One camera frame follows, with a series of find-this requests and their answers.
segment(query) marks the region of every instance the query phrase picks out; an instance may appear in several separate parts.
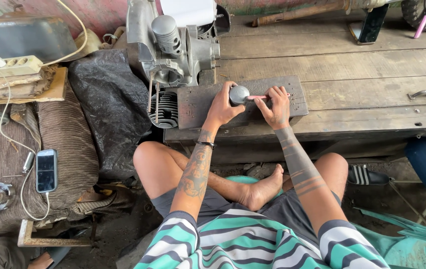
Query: phone screen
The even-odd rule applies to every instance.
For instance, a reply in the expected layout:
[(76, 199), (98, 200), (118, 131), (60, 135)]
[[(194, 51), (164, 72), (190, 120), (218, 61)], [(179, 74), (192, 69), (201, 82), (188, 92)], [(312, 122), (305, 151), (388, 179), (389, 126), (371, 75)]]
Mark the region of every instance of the phone screen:
[(39, 193), (55, 189), (54, 151), (37, 155), (37, 191)]

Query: gray shorts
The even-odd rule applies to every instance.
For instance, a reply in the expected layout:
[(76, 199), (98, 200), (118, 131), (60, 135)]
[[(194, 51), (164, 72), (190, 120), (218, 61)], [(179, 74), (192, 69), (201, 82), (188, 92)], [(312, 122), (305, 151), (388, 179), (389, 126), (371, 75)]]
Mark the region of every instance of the gray shorts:
[[(171, 202), (173, 201), (175, 191), (176, 189), (173, 189), (155, 199), (152, 199), (152, 204), (155, 206), (155, 209), (163, 217), (168, 215), (170, 212)], [(332, 194), (339, 205), (341, 205), (339, 197), (334, 192), (332, 192)], [(203, 223), (218, 217), (232, 208), (248, 210), (243, 205), (227, 201), (215, 190), (207, 187), (205, 197), (200, 208), (200, 213), (198, 214), (198, 226), (201, 226)], [(309, 221), (294, 188), (265, 204), (263, 208), (257, 211), (257, 213), (291, 228), (298, 237), (301, 237), (316, 246), (319, 245), (319, 240), (312, 229), (311, 222)]]

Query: black bracelet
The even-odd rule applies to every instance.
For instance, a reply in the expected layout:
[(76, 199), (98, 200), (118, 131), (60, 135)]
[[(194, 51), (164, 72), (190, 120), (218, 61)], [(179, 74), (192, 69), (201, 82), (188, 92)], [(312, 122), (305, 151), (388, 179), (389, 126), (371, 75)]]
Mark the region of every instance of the black bracelet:
[(215, 143), (210, 143), (210, 142), (202, 142), (202, 141), (196, 141), (197, 144), (204, 144), (204, 145), (210, 145), (212, 147), (212, 149), (214, 149), (216, 147)]

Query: white paper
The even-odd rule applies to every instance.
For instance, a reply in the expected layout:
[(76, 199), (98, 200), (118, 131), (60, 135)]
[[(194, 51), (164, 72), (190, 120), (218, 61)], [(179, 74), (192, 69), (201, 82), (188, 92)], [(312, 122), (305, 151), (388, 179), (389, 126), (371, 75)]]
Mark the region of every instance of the white paper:
[(172, 16), (177, 27), (202, 26), (215, 20), (214, 0), (160, 0), (164, 15)]

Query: metal drawer handle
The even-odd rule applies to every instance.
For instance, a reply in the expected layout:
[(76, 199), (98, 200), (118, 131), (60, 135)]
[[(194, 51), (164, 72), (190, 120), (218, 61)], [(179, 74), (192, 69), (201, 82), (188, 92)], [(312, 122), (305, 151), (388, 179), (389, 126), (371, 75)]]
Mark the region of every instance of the metal drawer handle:
[(412, 94), (412, 95), (410, 95), (410, 93), (408, 93), (408, 94), (407, 94), (407, 96), (409, 97), (409, 99), (410, 99), (410, 100), (413, 100), (413, 99), (415, 99), (417, 96), (422, 95), (422, 94), (425, 94), (425, 95), (426, 95), (426, 89), (425, 89), (425, 90), (418, 91), (418, 92), (416, 92), (416, 93), (414, 93), (414, 94)]

